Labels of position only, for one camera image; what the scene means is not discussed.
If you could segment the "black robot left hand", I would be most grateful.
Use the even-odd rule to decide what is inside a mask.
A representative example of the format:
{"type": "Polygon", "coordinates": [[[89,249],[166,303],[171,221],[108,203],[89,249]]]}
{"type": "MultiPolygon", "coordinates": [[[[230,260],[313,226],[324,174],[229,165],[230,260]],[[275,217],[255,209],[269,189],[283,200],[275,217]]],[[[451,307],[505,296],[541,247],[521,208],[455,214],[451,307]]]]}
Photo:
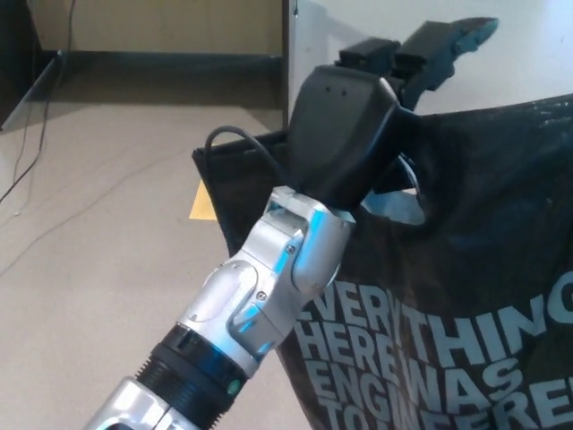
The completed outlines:
{"type": "Polygon", "coordinates": [[[498,29],[493,17],[428,21],[406,41],[368,38],[304,80],[287,129],[295,188],[352,211],[419,134],[415,107],[455,74],[456,61],[498,29]]]}

